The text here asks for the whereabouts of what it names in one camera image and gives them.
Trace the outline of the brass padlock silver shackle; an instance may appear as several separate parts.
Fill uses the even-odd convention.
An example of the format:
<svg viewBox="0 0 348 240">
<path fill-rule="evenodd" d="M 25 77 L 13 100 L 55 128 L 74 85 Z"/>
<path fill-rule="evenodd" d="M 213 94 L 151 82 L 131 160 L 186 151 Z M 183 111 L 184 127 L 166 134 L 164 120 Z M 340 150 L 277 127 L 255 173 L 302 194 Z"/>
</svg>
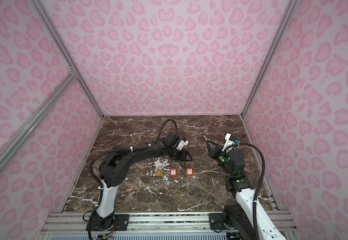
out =
<svg viewBox="0 0 348 240">
<path fill-rule="evenodd" d="M 158 178 L 163 178 L 164 176 L 165 176 L 164 166 L 163 166 L 163 165 L 160 165 L 160 166 L 157 168 L 156 177 L 158 177 Z"/>
</svg>

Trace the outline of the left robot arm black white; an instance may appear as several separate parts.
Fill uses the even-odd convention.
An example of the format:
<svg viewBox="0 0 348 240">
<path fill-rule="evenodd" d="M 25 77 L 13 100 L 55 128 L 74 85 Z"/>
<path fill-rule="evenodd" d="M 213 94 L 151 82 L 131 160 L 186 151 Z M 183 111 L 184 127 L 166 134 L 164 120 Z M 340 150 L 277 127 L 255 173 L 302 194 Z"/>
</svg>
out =
<svg viewBox="0 0 348 240">
<path fill-rule="evenodd" d="M 191 162 L 192 157 L 184 147 L 188 140 L 175 133 L 141 147 L 123 148 L 116 146 L 95 157 L 89 172 L 99 184 L 99 201 L 93 209 L 86 231 L 107 231 L 115 226 L 115 200 L 119 186 L 126 180 L 130 167 L 138 162 L 159 157 L 174 161 Z"/>
</svg>

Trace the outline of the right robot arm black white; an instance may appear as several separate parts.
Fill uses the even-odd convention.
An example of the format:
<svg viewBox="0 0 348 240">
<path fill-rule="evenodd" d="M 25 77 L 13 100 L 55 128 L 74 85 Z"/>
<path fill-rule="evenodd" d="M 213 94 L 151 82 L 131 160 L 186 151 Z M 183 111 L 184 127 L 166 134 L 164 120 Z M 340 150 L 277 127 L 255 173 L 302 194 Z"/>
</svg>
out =
<svg viewBox="0 0 348 240">
<path fill-rule="evenodd" d="M 284 240 L 286 239 L 275 227 L 264 210 L 258 195 L 265 175 L 265 159 L 260 149 L 250 143 L 238 143 L 223 148 L 221 145 L 206 141 L 208 155 L 226 172 L 225 185 L 236 200 L 236 204 L 225 206 L 223 218 L 225 227 L 238 231 L 242 240 Z M 262 161 L 262 170 L 258 186 L 254 188 L 244 173 L 245 157 L 242 146 L 255 149 Z"/>
</svg>

